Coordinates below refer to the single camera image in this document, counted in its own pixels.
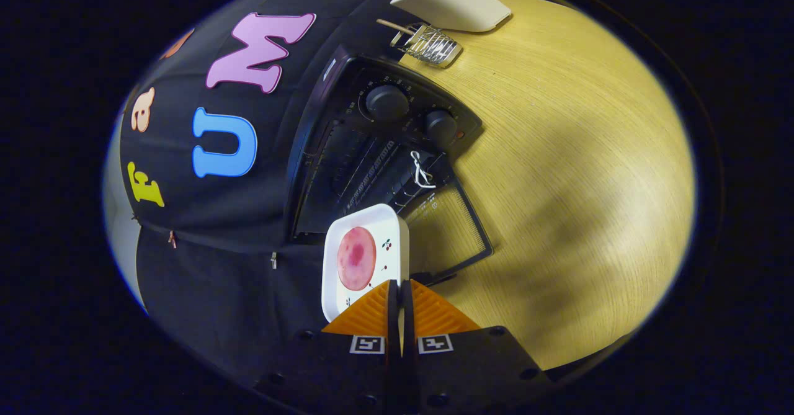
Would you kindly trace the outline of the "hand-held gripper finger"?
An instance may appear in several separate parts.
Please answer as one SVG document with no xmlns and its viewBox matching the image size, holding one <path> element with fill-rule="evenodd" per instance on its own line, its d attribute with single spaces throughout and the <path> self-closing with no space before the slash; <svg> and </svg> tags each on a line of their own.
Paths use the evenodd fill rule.
<svg viewBox="0 0 794 415">
<path fill-rule="evenodd" d="M 402 413 L 524 413 L 553 382 L 504 326 L 481 327 L 403 283 Z"/>
<path fill-rule="evenodd" d="M 391 414 L 400 365 L 399 285 L 387 280 L 325 328 L 297 331 L 255 391 L 296 414 Z"/>
</svg>

